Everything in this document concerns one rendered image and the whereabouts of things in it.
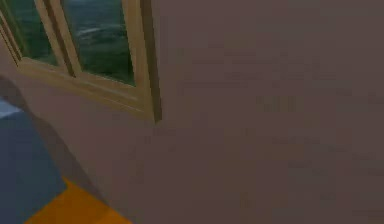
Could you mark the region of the wooden framed window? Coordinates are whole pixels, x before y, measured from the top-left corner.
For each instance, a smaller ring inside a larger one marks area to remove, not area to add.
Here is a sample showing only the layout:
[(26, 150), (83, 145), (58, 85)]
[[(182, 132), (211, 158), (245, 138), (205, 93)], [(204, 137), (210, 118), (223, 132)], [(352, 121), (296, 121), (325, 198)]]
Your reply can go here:
[(161, 120), (151, 0), (0, 0), (0, 36), (18, 72)]

